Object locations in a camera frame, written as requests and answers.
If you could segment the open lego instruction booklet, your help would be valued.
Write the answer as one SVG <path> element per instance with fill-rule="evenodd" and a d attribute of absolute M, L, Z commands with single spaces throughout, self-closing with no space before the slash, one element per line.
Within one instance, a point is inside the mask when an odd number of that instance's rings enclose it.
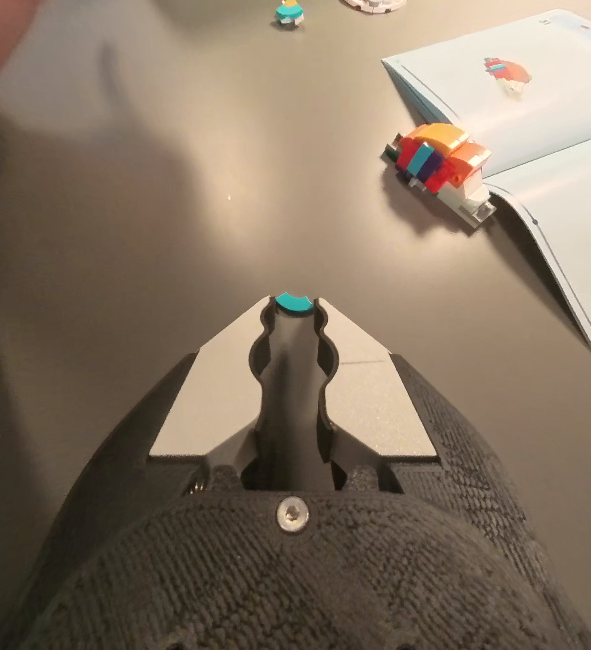
<path fill-rule="evenodd" d="M 382 64 L 421 124 L 492 152 L 490 199 L 521 218 L 591 347 L 591 21 L 555 9 Z"/>

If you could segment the teal curved lego piece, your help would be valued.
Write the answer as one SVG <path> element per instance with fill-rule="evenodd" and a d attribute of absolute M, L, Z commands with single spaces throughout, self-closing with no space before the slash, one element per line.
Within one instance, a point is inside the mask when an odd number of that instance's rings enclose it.
<path fill-rule="evenodd" d="M 314 303 L 306 296 L 295 296 L 284 292 L 275 297 L 277 307 L 286 313 L 304 316 L 314 310 Z"/>

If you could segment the colourful lego build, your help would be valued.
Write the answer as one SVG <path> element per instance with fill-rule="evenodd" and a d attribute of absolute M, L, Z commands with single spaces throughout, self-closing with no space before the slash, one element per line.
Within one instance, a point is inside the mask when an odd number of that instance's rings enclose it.
<path fill-rule="evenodd" d="M 445 123 L 398 133 L 383 150 L 409 187 L 432 194 L 475 230 L 495 212 L 483 176 L 491 155 L 467 131 Z"/>

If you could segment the white round lego assembly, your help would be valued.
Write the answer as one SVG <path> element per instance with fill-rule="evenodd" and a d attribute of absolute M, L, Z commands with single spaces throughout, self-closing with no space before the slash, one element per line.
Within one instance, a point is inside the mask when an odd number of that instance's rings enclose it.
<path fill-rule="evenodd" d="M 364 12 L 369 15 L 388 14 L 395 12 L 404 7 L 408 1 L 343 1 L 346 5 L 354 10 Z"/>

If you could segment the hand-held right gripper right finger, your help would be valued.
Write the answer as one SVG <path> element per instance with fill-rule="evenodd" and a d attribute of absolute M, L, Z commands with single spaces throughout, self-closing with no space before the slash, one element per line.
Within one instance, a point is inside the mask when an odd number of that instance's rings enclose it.
<path fill-rule="evenodd" d="M 391 468 L 437 468 L 439 456 L 389 349 L 328 300 L 314 302 L 319 390 L 317 446 L 343 489 L 359 467 L 375 473 L 378 489 L 398 489 Z"/>

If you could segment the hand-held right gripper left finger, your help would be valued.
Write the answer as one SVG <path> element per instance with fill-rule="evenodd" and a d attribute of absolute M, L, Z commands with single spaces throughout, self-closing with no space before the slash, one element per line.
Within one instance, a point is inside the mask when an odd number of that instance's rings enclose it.
<path fill-rule="evenodd" d="M 229 467 L 243 480 L 259 456 L 275 307 L 275 297 L 261 298 L 199 348 L 149 460 L 192 461 L 208 474 Z"/>

